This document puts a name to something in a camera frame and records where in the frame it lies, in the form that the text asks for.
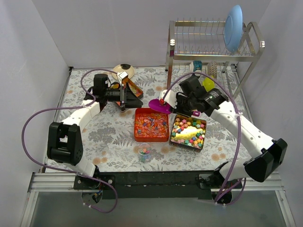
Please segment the orange tin of lollipops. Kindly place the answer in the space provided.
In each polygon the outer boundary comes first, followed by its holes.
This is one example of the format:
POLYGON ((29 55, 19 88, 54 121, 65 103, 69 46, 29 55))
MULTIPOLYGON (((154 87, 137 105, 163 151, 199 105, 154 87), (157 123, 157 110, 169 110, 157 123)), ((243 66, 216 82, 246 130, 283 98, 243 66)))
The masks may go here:
POLYGON ((167 142, 169 117, 150 108, 137 108, 134 119, 134 139, 137 142, 167 142))

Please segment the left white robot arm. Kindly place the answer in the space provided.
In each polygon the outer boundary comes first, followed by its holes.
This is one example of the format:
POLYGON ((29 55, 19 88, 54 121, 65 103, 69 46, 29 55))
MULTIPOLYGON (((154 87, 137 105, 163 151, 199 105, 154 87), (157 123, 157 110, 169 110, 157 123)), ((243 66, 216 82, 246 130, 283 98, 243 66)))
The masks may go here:
POLYGON ((73 172, 86 175, 84 183, 90 189, 100 186, 101 178, 96 165, 83 155, 82 130, 99 114, 108 102, 119 102, 121 107, 139 108, 142 101, 133 93, 127 72, 117 74, 119 86, 112 88, 108 75, 96 74, 93 86, 86 90, 79 109, 61 122, 49 126, 47 157, 65 164, 73 172))

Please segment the purple plastic scoop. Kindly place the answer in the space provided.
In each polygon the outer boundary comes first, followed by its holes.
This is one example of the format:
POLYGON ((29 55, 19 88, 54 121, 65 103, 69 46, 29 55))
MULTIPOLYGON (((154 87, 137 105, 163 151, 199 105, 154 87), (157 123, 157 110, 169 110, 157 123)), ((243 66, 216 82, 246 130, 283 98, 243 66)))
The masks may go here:
POLYGON ((160 100, 158 100, 158 99, 151 100, 148 105, 152 110, 158 111, 163 114, 174 114, 175 113, 175 114, 179 114, 179 115, 183 115, 183 116, 187 116, 187 117, 191 117, 191 116, 199 117, 201 114, 199 111, 183 111, 180 109, 174 109, 168 103, 161 104, 160 100))

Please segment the clear glass jar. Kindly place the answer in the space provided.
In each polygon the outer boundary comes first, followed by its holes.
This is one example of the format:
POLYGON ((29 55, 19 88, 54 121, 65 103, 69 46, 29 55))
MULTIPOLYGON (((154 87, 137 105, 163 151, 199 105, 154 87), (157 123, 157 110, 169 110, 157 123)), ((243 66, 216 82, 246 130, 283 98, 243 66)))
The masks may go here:
POLYGON ((151 146, 148 143, 141 143, 138 147, 139 160, 143 163, 151 160, 151 146))

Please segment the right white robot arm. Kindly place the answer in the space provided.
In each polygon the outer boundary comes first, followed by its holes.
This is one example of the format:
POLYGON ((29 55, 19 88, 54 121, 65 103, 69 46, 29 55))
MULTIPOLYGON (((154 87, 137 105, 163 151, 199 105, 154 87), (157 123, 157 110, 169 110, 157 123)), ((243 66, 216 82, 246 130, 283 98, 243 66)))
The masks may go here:
POLYGON ((191 117, 195 111, 205 113, 220 123, 233 136, 237 144, 249 152, 248 159, 227 161, 218 166, 205 180, 209 185, 227 187, 232 180, 250 177, 265 181, 283 162, 287 143, 264 134, 242 116, 234 101, 217 88, 207 91, 196 75, 182 81, 182 92, 163 92, 161 98, 169 105, 169 112, 191 117))

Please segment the dark tin pastel star candies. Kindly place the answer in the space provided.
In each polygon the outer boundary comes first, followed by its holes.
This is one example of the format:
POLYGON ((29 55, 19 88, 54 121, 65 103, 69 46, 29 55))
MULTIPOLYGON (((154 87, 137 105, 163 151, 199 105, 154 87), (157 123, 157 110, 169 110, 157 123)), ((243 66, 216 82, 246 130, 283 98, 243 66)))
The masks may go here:
POLYGON ((177 114, 174 118, 169 144, 201 152, 205 142, 206 121, 177 114))

